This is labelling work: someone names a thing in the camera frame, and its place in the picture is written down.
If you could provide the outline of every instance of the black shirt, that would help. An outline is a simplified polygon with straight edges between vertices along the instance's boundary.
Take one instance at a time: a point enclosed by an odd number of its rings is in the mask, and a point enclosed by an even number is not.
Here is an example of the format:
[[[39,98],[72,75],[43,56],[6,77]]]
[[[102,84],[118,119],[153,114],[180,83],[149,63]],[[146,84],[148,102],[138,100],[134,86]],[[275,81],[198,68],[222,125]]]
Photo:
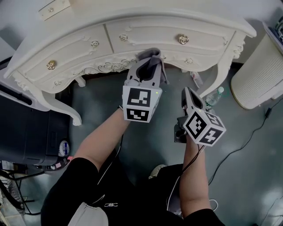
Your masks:
[[[163,199],[154,201],[166,189],[136,189],[120,163],[111,165],[99,185],[103,170],[89,160],[76,158],[48,193],[42,210],[41,225],[67,226],[82,202],[101,207],[113,225],[214,225],[222,226],[210,209],[199,210],[184,220],[166,211]]]

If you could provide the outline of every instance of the plastic water bottle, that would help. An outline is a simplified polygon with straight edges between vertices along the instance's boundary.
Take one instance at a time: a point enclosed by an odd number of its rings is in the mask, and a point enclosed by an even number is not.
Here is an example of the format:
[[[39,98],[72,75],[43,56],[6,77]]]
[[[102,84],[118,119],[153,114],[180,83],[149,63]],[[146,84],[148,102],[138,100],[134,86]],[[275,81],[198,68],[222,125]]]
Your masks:
[[[212,93],[208,94],[205,97],[205,103],[207,104],[207,109],[212,108],[214,105],[216,105],[222,96],[222,93],[224,91],[223,87],[219,87],[218,89],[214,90]]]

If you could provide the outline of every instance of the black shorts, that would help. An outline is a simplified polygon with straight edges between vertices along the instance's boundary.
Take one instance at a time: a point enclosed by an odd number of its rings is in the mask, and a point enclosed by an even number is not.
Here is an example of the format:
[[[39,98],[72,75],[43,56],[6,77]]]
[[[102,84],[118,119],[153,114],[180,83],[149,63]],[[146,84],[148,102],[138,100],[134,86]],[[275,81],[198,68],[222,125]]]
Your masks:
[[[67,226],[82,202],[101,207],[107,214],[109,226],[223,225],[210,209],[199,210],[185,220],[166,211],[167,198],[182,165],[162,168],[156,178],[135,187],[116,159],[97,185],[112,157],[108,158],[99,173],[87,159],[72,160],[45,199],[41,214],[42,226]],[[173,196],[172,203],[176,207],[178,195]]]

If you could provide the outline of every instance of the gold drawer knob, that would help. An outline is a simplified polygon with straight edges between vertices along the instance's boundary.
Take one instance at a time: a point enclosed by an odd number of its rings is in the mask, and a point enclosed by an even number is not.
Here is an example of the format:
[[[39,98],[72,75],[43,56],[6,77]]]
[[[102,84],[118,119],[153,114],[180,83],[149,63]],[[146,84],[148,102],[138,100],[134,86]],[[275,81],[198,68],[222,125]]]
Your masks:
[[[119,36],[121,41],[127,41],[128,40],[128,36],[126,34],[122,34]]]
[[[47,64],[47,69],[48,70],[54,70],[56,66],[56,63],[54,60],[49,61],[49,63]]]
[[[189,41],[189,38],[184,34],[179,34],[178,41],[181,45],[185,45]]]
[[[54,85],[55,85],[55,86],[59,86],[59,85],[61,85],[61,82],[60,82],[60,81],[55,81],[55,82],[54,82]]]
[[[91,43],[93,48],[96,48],[97,46],[99,46],[99,42],[98,41],[92,41]]]

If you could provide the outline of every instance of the white dresser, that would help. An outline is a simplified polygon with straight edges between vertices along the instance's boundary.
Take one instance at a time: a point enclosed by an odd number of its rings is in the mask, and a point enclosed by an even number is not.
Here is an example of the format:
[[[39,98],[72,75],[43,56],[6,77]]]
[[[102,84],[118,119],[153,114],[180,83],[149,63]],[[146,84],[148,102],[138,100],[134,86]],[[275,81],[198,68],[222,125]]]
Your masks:
[[[156,47],[165,63],[183,71],[217,65],[199,90],[203,97],[224,81],[246,36],[256,31],[216,0],[76,0],[24,39],[4,76],[80,125],[80,115],[54,98],[74,79],[83,87],[82,75],[129,69],[137,53]]]

